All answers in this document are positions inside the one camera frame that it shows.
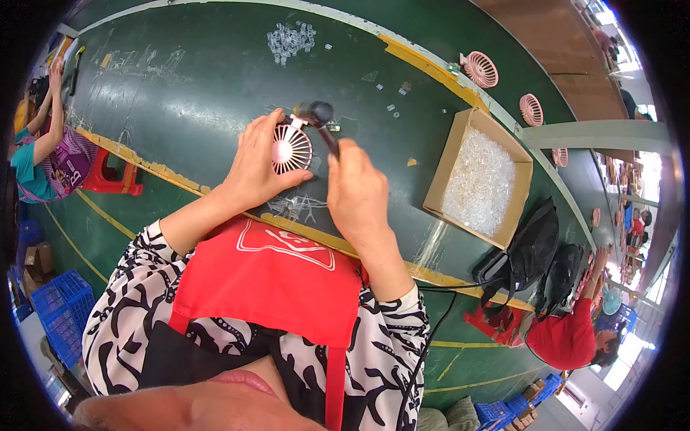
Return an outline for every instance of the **woman in teal shirt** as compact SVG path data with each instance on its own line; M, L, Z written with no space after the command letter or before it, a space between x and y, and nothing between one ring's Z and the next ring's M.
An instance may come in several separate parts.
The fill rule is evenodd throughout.
M79 187L89 173L98 147L63 125L61 82L64 63L55 59L48 72L48 94L38 115L14 136L8 158L16 170L19 199L41 203L62 199ZM50 130L33 135L45 122L52 105Z

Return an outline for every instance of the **black backpack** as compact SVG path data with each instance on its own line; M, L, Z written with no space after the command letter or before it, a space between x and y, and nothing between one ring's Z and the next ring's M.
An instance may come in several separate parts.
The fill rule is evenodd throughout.
M475 280L487 283L481 302L484 315L498 314L515 292L529 288L546 274L558 245L558 234L558 215L553 198L549 197L533 208L505 252L496 250L474 268ZM506 303L486 307L500 289L508 291Z
M537 291L537 303L534 307L534 312L539 316L544 308L546 297L544 292L546 290L546 280L551 280L551 291L549 293L549 305L543 317L539 321L547 318L554 308L559 304L564 307L567 305L568 297L573 291L575 280L578 277L580 270L580 262L584 248L576 244L566 244L558 249L549 271L546 276L542 278Z

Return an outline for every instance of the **lips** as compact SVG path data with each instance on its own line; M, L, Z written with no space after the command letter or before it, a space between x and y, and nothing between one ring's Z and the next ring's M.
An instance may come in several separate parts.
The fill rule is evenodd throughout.
M258 374L247 370L223 371L216 377L209 379L209 381L216 381L219 383L243 383L250 388L273 395L276 398L278 397L265 380L259 377Z

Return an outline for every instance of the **patterned sleeve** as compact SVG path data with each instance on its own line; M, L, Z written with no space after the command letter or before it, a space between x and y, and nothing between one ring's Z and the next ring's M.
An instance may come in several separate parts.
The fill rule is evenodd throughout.
M378 306L390 334L395 356L404 361L411 377L428 342L429 321L424 307L424 295L415 286L402 298L392 302L379 302ZM411 396L418 411L424 387L424 364L415 382L417 386Z
M139 387L148 335L156 321L169 320L179 278L193 254L176 254L159 221L127 246L82 336L84 365L97 394Z

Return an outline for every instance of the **cardboard carton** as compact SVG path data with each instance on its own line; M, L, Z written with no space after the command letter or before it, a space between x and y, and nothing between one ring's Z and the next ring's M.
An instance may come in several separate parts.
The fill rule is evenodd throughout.
M530 403L529 405L527 405L527 408L525 408L525 409L517 416L517 418L518 418L518 419L525 419L525 418L528 417L528 416L531 417L533 411L534 411L534 405L532 405L532 403Z
M524 424L518 418L513 419L513 426L517 428L518 431L522 431L524 429Z
M34 306L34 301L31 299L31 294L32 292L36 292L42 285L42 281L35 281L32 277L31 274L29 273L29 270L24 268L24 273L22 274L21 278L21 283L24 286L24 296L26 296L31 302L31 306L36 309Z
M444 194L453 173L455 161L460 154L460 148L470 128L479 130L505 148L515 162L515 185L513 187L513 195L508 204L503 223L493 237L487 237L465 226L461 221L455 220L443 213ZM436 173L431 182L431 187L429 187L429 191L426 193L426 198L422 206L424 209L441 217L443 220L465 229L501 250L505 250L508 244L510 244L511 239L513 239L515 230L518 228L518 221L520 221L524 203L529 194L531 181L532 157L529 153L503 128L503 126L494 120L491 115L479 108L471 108L455 114L451 131L446 140L446 147L443 150L443 155L438 163L438 167L436 167Z
M24 255L24 274L29 274L29 277L36 282L43 281L43 272L41 271L41 255L38 247L27 247Z
M536 383L532 383L530 386L527 386L527 389L524 390L522 393L522 396L527 400L532 402L534 398L537 397L537 394L539 394L539 391L542 390Z
M39 250L39 258L41 259L41 272L48 274L55 269L52 265L50 245L46 242L42 242L37 245L36 248Z

